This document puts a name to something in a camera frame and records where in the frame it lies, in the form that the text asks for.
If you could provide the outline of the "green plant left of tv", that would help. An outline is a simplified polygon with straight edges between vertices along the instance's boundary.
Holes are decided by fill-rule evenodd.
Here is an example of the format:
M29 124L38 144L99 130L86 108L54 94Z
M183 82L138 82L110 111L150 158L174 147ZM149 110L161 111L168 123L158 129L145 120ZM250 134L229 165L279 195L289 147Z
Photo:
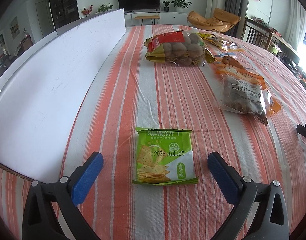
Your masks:
M111 3L103 3L102 5L98 7L97 12L107 12L107 11L112 10L112 8L113 8L113 5Z

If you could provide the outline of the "red flower vase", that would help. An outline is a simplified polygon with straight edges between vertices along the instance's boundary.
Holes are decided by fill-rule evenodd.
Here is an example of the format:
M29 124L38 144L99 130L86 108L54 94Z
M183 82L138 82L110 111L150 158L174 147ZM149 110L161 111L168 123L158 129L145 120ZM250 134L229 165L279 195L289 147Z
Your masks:
M88 17L88 16L91 16L92 15L92 10L93 10L93 5L89 5L87 8L84 7L82 10L81 10L81 14L83 17Z

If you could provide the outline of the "orange clear brown snack bag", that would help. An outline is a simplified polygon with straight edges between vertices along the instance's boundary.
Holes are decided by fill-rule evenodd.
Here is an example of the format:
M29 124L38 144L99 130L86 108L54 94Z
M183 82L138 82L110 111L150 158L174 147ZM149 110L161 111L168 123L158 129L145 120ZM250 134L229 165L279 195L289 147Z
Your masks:
M215 73L221 80L220 96L216 106L241 115L251 115L267 126L269 117L281 110L264 78L245 68L231 53L212 56Z

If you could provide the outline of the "grey curtain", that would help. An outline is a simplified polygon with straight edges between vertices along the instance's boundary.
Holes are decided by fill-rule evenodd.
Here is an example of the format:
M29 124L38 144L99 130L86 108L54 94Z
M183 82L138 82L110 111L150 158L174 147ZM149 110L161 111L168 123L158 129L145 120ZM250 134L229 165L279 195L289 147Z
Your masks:
M229 36L234 36L236 38L242 37L247 6L248 6L248 0L226 0L225 11L240 16L239 23L236 24L231 30L227 32Z

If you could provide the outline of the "yellow snack bag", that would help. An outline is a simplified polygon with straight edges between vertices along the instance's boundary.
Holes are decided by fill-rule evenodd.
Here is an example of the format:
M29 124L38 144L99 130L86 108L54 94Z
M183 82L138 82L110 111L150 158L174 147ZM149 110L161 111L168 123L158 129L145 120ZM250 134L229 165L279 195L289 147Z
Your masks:
M243 48L235 42L223 39L210 33L198 33L198 35L206 42L225 50L225 51L242 51Z

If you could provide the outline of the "dark wooden chair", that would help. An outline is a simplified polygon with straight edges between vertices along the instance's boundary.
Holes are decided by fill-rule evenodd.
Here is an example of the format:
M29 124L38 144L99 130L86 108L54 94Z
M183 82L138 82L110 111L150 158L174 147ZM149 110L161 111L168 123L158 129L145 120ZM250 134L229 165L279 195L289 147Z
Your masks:
M273 38L273 31L269 27L246 17L241 39L245 42L268 50Z

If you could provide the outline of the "green cracker packet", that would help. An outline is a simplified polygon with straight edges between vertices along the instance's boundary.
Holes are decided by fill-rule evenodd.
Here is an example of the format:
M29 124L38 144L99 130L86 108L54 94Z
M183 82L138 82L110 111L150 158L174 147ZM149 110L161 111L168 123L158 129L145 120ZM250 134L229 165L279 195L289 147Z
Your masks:
M134 184L156 186L196 184L193 148L188 129L137 127Z

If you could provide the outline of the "small wooden bench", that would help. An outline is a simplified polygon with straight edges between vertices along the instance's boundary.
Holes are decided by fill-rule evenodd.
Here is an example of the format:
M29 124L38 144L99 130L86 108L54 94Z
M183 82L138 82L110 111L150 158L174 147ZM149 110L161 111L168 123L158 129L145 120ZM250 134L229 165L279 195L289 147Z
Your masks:
M139 22L139 25L144 25L145 22L151 23L152 25L156 24L160 20L159 15L139 15L134 18L134 20Z

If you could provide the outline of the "cluttered side table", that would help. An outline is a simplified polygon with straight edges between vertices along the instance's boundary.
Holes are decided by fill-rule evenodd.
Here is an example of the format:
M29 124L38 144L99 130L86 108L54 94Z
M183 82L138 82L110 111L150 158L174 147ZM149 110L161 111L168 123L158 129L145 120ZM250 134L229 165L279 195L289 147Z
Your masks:
M264 22L261 22L261 20L254 21L268 27L264 24ZM288 70L292 72L292 74L297 77L297 79L299 79L300 83L306 90L306 74L299 66L300 58L297 55L295 49L290 44L288 44L288 42L286 42L284 38L282 38L274 29L270 27L269 29L273 31L273 38L267 51L280 59L280 61L282 61Z

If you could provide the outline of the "red gold mushroom snack bag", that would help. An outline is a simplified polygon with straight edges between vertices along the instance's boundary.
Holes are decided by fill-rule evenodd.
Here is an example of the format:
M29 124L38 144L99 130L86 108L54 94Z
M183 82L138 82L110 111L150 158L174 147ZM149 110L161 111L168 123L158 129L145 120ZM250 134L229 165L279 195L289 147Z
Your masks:
M202 67L215 58L198 33L171 31L144 41L145 59L155 63L172 63L181 67Z

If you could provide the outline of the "white cardboard box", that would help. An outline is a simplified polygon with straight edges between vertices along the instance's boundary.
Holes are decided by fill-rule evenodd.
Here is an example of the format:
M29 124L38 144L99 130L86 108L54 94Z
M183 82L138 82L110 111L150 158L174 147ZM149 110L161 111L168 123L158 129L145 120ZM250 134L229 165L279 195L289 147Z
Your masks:
M122 9L69 23L43 38L0 78L0 165L58 180L73 122L104 61L125 34Z

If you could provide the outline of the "black television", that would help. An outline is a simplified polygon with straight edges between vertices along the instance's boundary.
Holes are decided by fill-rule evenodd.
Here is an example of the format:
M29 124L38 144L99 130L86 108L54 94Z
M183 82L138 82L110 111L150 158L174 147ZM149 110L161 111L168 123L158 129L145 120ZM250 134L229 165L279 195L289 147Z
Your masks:
M125 12L133 12L138 10L154 10L160 9L160 0L118 0L119 9Z

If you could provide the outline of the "framed wall painting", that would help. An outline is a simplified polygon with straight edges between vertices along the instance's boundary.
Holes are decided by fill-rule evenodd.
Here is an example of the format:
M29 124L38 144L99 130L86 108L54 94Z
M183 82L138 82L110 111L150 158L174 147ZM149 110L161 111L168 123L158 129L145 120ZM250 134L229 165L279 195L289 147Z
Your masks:
M14 19L10 22L10 32L12 39L14 40L20 33L19 25L17 17L14 17Z

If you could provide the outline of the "orange lounge chair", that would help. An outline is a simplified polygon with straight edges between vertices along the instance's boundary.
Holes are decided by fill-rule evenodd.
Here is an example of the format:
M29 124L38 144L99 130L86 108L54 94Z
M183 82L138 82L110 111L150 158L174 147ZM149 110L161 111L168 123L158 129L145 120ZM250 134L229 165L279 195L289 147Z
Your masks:
M192 26L198 29L225 33L237 25L241 17L215 8L211 18L204 18L197 12L191 11L187 16L187 20Z

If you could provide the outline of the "white tv cabinet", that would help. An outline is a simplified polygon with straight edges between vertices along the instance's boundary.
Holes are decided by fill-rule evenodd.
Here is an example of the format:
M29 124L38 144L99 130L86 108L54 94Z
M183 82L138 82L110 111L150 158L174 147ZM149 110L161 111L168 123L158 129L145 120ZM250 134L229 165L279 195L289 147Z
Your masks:
M149 11L125 13L125 25L142 26L153 24L190 25L187 20L188 14L169 11Z

